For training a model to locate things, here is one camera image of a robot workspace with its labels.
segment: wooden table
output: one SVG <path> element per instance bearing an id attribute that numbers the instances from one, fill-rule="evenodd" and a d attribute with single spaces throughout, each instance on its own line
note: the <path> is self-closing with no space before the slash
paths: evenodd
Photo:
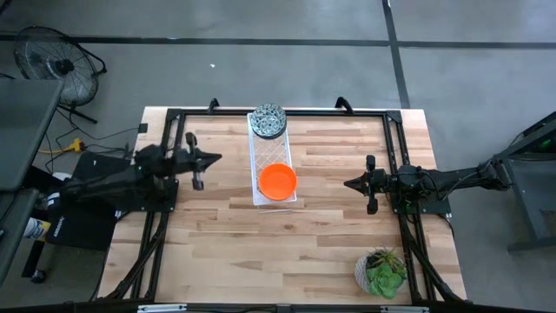
<path id="1" fill-rule="evenodd" d="M 160 143 L 166 110 L 145 108 L 142 123 L 149 124 L 149 131 L 139 134 L 136 150 Z M 412 164 L 435 168 L 423 110 L 401 114 Z M 197 135 L 201 150 L 223 157 L 203 176 L 205 191 L 192 190 L 190 173 L 178 177 L 180 191 L 170 215 L 157 302 L 410 303 L 407 283 L 395 299 L 386 300 L 363 292 L 354 280 L 355 262 L 374 247 L 395 247 L 403 253 L 398 221 L 387 199 L 378 195 L 379 212 L 369 216 L 367 199 L 343 186 L 363 173 L 367 154 L 376 156 L 377 168 L 389 171 L 379 118 L 288 118 L 299 182 L 297 202 L 274 206 L 293 210 L 285 214 L 259 214 L 253 205 L 245 116 L 188 116 L 186 131 Z M 99 296 L 110 293 L 136 260 L 144 219 L 145 214 L 137 212 L 117 224 Z M 446 222 L 425 215 L 423 227 L 429 259 L 453 291 L 465 297 Z M 422 271 L 415 264 L 424 295 Z"/>

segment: clear plastic tray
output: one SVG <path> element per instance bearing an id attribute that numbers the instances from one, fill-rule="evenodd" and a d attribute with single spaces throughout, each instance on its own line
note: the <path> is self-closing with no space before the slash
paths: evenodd
<path id="1" fill-rule="evenodd" d="M 297 194 L 286 200 L 273 201 L 265 197 L 259 190 L 259 175 L 261 171 L 272 163 L 284 163 L 293 169 L 292 157 L 289 153 L 288 129 L 276 139 L 262 139 L 257 136 L 251 128 L 247 114 L 247 125 L 249 135 L 249 156 L 251 160 L 251 184 L 253 187 L 253 204 L 265 205 L 273 203 L 288 203 L 297 201 Z"/>

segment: concrete floor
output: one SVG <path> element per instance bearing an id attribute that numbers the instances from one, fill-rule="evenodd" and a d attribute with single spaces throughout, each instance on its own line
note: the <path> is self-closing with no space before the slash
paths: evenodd
<path id="1" fill-rule="evenodd" d="M 556 40 L 550 0 L 391 0 L 400 40 Z M 29 24 L 73 35 L 387 39 L 379 0 L 17 0 L 0 16 L 0 30 Z M 207 45 L 86 45 L 105 59 L 96 99 L 83 112 L 91 134 L 134 127 L 146 105 L 276 102 L 329 107 L 345 96 L 355 107 L 399 108 L 389 48 Z M 402 49 L 412 108 L 424 109 L 441 170 L 474 166 L 505 148 L 515 134 L 555 108 L 555 50 Z M 18 76 L 11 43 L 0 43 L 0 71 Z M 56 117 L 56 137 L 69 125 Z M 124 134 L 105 145 L 133 145 Z M 43 166 L 46 158 L 38 157 Z M 71 172 L 73 156 L 56 162 Z M 525 225 L 511 192 L 461 190 L 450 196 L 468 298 L 476 303 L 553 310 L 556 250 L 509 255 Z M 19 278 L 29 243 L 22 243 L 0 306 L 88 300 L 102 272 L 103 253 L 49 248 L 45 284 Z"/>

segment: orange plastic bowl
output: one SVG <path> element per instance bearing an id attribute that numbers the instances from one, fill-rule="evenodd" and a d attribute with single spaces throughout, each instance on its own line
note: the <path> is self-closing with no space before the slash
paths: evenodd
<path id="1" fill-rule="evenodd" d="M 259 189 L 270 200 L 288 199 L 294 194 L 295 187 L 297 187 L 297 176 L 286 164 L 270 164 L 259 175 Z"/>

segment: butcher block tabletop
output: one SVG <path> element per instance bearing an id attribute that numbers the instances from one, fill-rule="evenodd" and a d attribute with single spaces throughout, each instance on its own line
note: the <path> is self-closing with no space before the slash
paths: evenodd
<path id="1" fill-rule="evenodd" d="M 149 128 L 138 135 L 136 150 L 160 144 L 167 109 L 145 108 L 142 123 Z M 423 110 L 402 110 L 401 115 L 411 164 L 435 168 Z M 185 130 L 196 134 L 201 150 L 220 153 L 222 159 L 202 176 L 204 191 L 192 189 L 191 173 L 178 176 L 157 302 L 411 303 L 407 282 L 387 300 L 364 292 L 354 279 L 357 259 L 376 248 L 394 248 L 403 256 L 399 224 L 384 195 L 377 196 L 379 211 L 370 216 L 367 199 L 343 186 L 363 174 L 369 154 L 377 168 L 389 172 L 380 118 L 288 117 L 297 201 L 262 207 L 253 205 L 247 117 L 187 116 Z M 268 209 L 292 211 L 259 213 Z M 117 224 L 98 296 L 110 293 L 137 259 L 145 216 L 130 213 Z M 422 219 L 431 263 L 465 297 L 450 228 L 438 216 Z M 422 270 L 414 262 L 425 295 Z M 145 269 L 143 286 L 150 263 Z"/>

